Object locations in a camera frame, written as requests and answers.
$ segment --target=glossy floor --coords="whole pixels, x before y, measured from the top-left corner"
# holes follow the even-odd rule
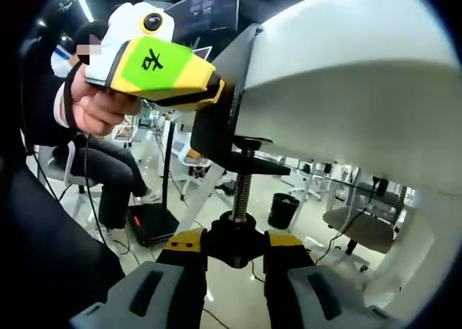
[[[139,144],[135,143],[134,154],[136,158],[141,159],[139,166],[147,185],[154,190],[159,190],[161,179],[157,171],[157,159],[160,153],[157,145],[149,140]],[[36,173],[37,165],[33,158],[28,160],[28,164],[31,170]],[[64,184],[57,180],[51,180],[51,185],[58,196],[65,188]],[[265,175],[256,175],[253,177],[248,212],[256,218],[259,230],[264,231],[271,228],[267,220],[273,194],[277,192],[287,193],[290,188],[288,184],[283,183],[275,177]],[[186,195],[186,202],[192,200],[195,190],[197,190],[197,187],[192,185]],[[92,188],[96,205],[100,191],[100,185]],[[63,207],[70,214],[74,212],[78,196],[77,187],[70,188],[61,201]],[[179,220],[181,220],[187,209],[184,202],[180,201],[178,190],[172,183],[168,189],[168,208]],[[204,209],[197,218],[197,222],[205,227],[210,227],[212,221],[229,209],[230,199],[224,201],[214,193],[207,200]],[[327,245],[328,241],[336,234],[322,220],[325,210],[325,198],[321,202],[314,198],[308,199],[303,206],[302,213],[297,224],[294,226],[293,233],[304,242],[306,247],[310,247],[311,245]],[[88,232],[91,234],[95,233],[95,222],[88,200],[80,208],[77,221]],[[143,263],[146,260],[155,259],[162,249],[162,244],[154,246],[151,249],[139,246],[129,228],[126,231],[115,232],[114,236],[121,242],[127,243],[128,241],[130,244],[132,253],[121,256],[121,265],[127,273],[138,266],[138,261]],[[336,241],[337,245],[345,245],[347,243],[348,239],[345,237],[341,237]],[[120,252],[124,252],[124,250],[124,247],[119,246]],[[371,262],[368,273],[373,273],[373,269],[383,259],[383,255],[380,253],[370,251],[359,245],[355,252],[357,255]],[[257,277],[264,278],[262,258],[255,260],[255,273]],[[218,260],[210,258],[209,270],[206,277],[209,290],[206,296],[205,309],[211,311],[228,328],[270,328],[266,300],[263,296],[263,284],[253,276],[251,265],[241,270],[235,270]],[[223,327],[210,314],[202,312],[201,328],[212,329]]]

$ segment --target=black trash bin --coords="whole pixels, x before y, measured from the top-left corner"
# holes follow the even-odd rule
[[[300,201],[285,193],[276,193],[269,212],[268,223],[277,229],[287,229]]]

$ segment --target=jeans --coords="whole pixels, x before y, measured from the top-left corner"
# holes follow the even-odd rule
[[[16,323],[68,328],[125,275],[116,255],[94,240],[22,166],[1,205],[2,297]]]
[[[87,138],[79,134],[75,137],[76,151],[71,173],[85,176],[85,148]],[[65,167],[67,146],[59,146],[53,155],[59,166]],[[108,229],[125,227],[126,212],[130,193],[136,197],[147,194],[147,186],[141,176],[138,165],[130,151],[103,139],[90,138],[87,154],[88,178],[103,184],[98,219]]]

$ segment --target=green label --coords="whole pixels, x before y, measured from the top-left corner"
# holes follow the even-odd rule
[[[122,77],[143,91],[172,89],[192,56],[190,48],[143,37],[122,70]]]

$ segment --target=camera lens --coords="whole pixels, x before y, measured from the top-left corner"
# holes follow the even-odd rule
[[[159,29],[162,24],[162,17],[158,13],[151,13],[144,18],[144,27],[148,31]]]

